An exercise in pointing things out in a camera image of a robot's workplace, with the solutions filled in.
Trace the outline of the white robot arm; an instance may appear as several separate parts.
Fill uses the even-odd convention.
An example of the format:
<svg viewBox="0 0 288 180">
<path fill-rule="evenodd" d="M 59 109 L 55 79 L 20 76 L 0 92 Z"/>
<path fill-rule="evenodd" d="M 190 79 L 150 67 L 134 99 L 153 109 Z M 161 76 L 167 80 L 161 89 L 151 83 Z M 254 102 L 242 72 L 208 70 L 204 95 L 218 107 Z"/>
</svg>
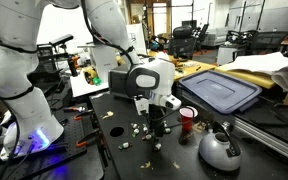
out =
<svg viewBox="0 0 288 180">
<path fill-rule="evenodd" d="M 39 64 L 37 37 L 49 4 L 81 7 L 87 28 L 99 33 L 101 43 L 120 51 L 128 64 L 127 95 L 135 100 L 139 113 L 150 105 L 179 108 L 181 101 L 171 92 L 174 64 L 139 59 L 115 0 L 0 0 L 0 99 L 16 118 L 3 130 L 1 160 L 43 151 L 64 132 L 42 90 L 27 78 Z"/>
</svg>

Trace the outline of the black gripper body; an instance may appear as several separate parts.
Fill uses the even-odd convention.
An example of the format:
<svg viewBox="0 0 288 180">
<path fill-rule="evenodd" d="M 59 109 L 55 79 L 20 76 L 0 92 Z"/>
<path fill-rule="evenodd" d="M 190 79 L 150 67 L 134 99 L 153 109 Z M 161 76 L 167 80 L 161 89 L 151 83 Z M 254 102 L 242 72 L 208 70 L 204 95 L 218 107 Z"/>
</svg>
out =
<svg viewBox="0 0 288 180">
<path fill-rule="evenodd" d="M 149 127 L 150 130 L 155 134 L 156 137 L 163 136 L 162 120 L 166 114 L 166 109 L 157 105 L 151 104 L 149 106 Z"/>
</svg>

